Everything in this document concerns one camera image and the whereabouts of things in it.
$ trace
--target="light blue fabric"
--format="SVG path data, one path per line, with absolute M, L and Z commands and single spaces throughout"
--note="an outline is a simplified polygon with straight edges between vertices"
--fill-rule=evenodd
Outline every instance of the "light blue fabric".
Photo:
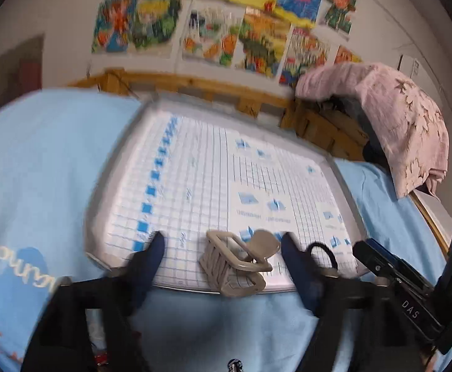
M 104 162 L 139 102 L 91 91 L 52 90 L 0 112 L 0 366 L 18 371 L 48 300 L 48 276 L 96 278 L 83 253 L 83 216 Z M 435 282 L 444 260 L 407 198 L 396 201 L 390 178 L 375 166 L 338 161 L 369 235 Z M 335 370 L 352 353 L 348 328 Z M 244 299 L 154 289 L 133 317 L 143 352 L 160 371 L 295 370 L 317 319 L 296 293 Z

